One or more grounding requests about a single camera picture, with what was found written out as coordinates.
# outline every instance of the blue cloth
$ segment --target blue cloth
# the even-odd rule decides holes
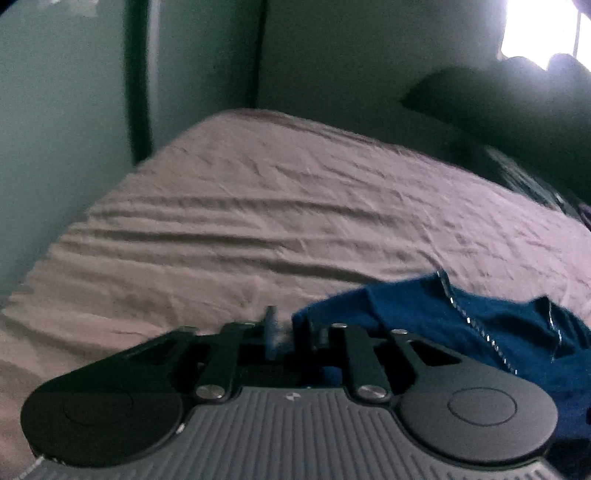
[[[307,318],[316,325],[359,325],[371,335],[400,328],[506,369],[494,348],[451,305],[442,281],[446,278],[441,273],[441,278],[435,274],[373,284],[337,295],[297,312],[294,332]],[[496,340],[518,376],[552,396],[558,426],[548,460],[568,478],[582,480],[591,472],[591,330],[548,297],[515,303],[446,286],[456,305]]]

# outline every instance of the bright window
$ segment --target bright window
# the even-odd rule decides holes
[[[501,52],[544,69],[552,55],[568,53],[591,69],[591,20],[571,0],[509,0]]]

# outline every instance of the ribbed panel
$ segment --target ribbed panel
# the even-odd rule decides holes
[[[159,452],[109,469],[41,462],[27,480],[557,480],[544,463],[511,471],[471,471],[431,458],[391,413],[343,390],[244,388],[222,406],[195,409],[184,431]]]

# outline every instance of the mattress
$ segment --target mattress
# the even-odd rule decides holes
[[[0,317],[0,478],[42,382],[180,325],[217,331],[444,268],[472,293],[548,295],[591,325],[591,232],[402,147],[266,111],[188,130],[97,202]]]

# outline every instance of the silver bolt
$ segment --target silver bolt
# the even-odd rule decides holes
[[[201,385],[195,391],[195,395],[202,400],[219,400],[225,394],[226,391],[219,385]]]
[[[357,389],[357,395],[364,400],[376,401],[386,398],[388,392],[377,385],[361,385]]]

